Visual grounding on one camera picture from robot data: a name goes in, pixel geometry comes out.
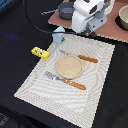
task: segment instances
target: fork handle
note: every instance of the fork handle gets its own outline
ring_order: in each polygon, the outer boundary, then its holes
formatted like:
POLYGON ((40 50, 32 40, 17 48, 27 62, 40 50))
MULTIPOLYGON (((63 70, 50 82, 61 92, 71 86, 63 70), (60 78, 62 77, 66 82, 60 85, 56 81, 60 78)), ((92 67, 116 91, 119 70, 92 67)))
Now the fork handle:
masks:
POLYGON ((86 56, 82 56, 82 55, 79 55, 78 57, 80 59, 87 60, 87 61, 90 61, 90 62, 94 62, 94 63, 97 63, 98 62, 98 60, 97 59, 94 59, 94 58, 90 58, 90 57, 86 57, 86 56))
POLYGON ((75 83, 75 82, 67 80, 67 79, 64 79, 64 83, 72 85, 72 86, 77 87, 77 88, 82 89, 82 90, 86 89, 86 87, 84 85, 75 83))

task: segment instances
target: fork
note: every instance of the fork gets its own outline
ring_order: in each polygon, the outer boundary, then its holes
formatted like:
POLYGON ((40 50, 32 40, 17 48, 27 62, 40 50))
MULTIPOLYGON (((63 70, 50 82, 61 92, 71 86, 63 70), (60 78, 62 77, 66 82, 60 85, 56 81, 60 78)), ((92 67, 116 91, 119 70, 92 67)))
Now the fork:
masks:
POLYGON ((61 80, 62 82, 66 83, 66 84, 69 84, 69 85, 72 85, 72 86, 74 86, 74 87, 77 87, 77 88, 79 88, 79 89, 82 89, 82 90, 85 90, 85 89, 86 89, 86 87, 85 87, 84 85, 75 83, 75 82, 70 81, 70 80, 68 80, 68 79, 60 79, 58 76, 53 75, 53 74, 51 74, 51 73, 48 72, 48 71, 45 72, 45 75, 48 76, 48 77, 49 77, 50 79, 52 79, 52 80, 61 80))

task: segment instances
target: black table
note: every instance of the black table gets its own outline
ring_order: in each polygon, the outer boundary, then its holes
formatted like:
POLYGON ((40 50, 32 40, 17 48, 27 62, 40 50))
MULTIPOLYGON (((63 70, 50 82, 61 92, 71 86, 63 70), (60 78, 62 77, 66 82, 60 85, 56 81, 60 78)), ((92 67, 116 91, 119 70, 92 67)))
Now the black table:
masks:
MULTIPOLYGON (((57 9, 61 0, 27 0, 31 21, 41 29, 54 31, 49 25, 52 14, 43 11, 57 9)), ((88 38, 115 45, 114 54, 104 83, 92 128, 128 127, 128 44, 102 37, 88 38)), ((40 58, 31 54, 38 46, 44 50, 52 43, 52 35, 33 28, 27 21, 22 0, 15 0, 0 13, 0 105, 32 117, 51 128, 77 126, 14 97, 14 93, 31 73, 40 58)))

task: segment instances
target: wooden plate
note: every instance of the wooden plate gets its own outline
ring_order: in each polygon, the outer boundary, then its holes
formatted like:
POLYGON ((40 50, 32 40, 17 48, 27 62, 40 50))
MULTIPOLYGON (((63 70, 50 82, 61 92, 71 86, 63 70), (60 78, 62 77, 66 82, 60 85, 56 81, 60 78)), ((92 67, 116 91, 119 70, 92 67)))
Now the wooden plate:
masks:
POLYGON ((84 64, 79 57, 67 55, 57 62, 56 69, 62 77, 74 79, 83 73, 84 64))

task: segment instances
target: cup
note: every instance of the cup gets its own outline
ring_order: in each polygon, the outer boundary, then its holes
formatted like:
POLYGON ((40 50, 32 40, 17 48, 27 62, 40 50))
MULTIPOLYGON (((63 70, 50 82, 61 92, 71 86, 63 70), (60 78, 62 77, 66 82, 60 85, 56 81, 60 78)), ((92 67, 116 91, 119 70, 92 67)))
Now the cup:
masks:
POLYGON ((119 10, 119 17, 122 27, 128 31, 128 5, 119 10))

